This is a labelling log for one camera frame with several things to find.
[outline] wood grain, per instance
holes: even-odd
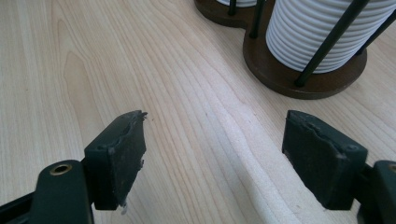
[[[396,25],[361,77],[331,98],[265,88],[242,56],[245,31],[193,1],[0,0],[0,204],[119,114],[148,112],[145,167],[128,212],[96,223],[356,223],[324,210],[281,153],[288,109],[318,116],[396,161]]]

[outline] brown wooden stand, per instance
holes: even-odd
[[[313,75],[303,87],[294,85],[301,74],[279,62],[269,51],[265,33],[275,0],[267,0],[262,13],[261,27],[257,38],[250,38],[254,7],[239,7],[236,14],[228,15],[228,7],[216,0],[194,0],[198,10],[209,20],[231,27],[246,29],[243,53],[247,67],[261,83],[280,94],[305,100],[326,98],[343,91],[351,85],[364,70],[367,51],[353,56],[345,65],[335,71]]]

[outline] black metal post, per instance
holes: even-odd
[[[363,51],[373,43],[373,41],[379,37],[394,21],[396,20],[396,10],[382,23],[382,25],[373,33],[372,36],[364,43],[363,46],[356,52],[356,55],[360,55]]]
[[[340,20],[335,24],[335,26],[330,31],[329,35],[320,45],[319,49],[309,61],[308,65],[305,67],[304,71],[300,76],[294,81],[297,87],[302,87],[305,82],[311,77],[312,73],[317,69],[321,61],[326,57],[332,47],[337,43],[338,39],[346,31],[349,25],[358,17],[364,7],[370,0],[353,0],[349,7],[344,12]]]
[[[228,15],[233,16],[236,12],[236,0],[230,0],[230,7],[228,9]]]
[[[262,10],[266,0],[257,0],[256,7],[254,9],[253,23],[251,23],[250,38],[257,38],[259,34],[260,21],[262,20]]]

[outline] dark brown wooden base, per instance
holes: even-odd
[[[246,29],[243,53],[247,67],[261,83],[280,94],[305,100],[326,98],[350,86],[364,70],[367,51],[352,57],[344,66],[325,74],[313,75],[303,87],[296,87],[294,81],[300,72],[279,62],[269,51],[265,33],[275,0],[267,0],[262,13],[261,27],[257,38],[250,38],[254,7],[237,8],[236,14],[229,16],[228,7],[216,0],[194,0],[198,10],[209,20],[221,25]]]

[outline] worn black rubber pad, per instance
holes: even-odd
[[[349,210],[351,185],[367,158],[367,149],[324,121],[290,110],[282,152],[323,207]]]
[[[83,163],[97,210],[115,210],[126,204],[126,196],[143,166],[146,115],[134,111],[117,117],[85,148]]]

